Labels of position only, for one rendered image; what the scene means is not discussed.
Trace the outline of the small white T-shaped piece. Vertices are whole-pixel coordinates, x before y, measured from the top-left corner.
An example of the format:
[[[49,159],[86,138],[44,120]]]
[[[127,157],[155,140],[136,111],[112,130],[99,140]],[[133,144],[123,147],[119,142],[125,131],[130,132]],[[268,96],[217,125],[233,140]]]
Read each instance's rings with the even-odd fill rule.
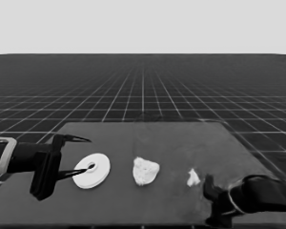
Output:
[[[200,178],[197,174],[197,172],[195,171],[194,168],[192,168],[190,171],[189,171],[189,178],[187,180],[187,185],[189,187],[192,187],[194,185],[198,185],[200,183]]]

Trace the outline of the large thick white disc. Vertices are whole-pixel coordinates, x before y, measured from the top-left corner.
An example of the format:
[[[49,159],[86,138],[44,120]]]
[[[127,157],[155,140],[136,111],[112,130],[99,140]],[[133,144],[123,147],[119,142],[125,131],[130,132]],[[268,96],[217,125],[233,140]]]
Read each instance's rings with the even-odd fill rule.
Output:
[[[76,186],[81,189],[91,189],[106,179],[111,171],[111,163],[105,154],[95,153],[82,158],[74,169],[86,169],[86,172],[72,178]]]

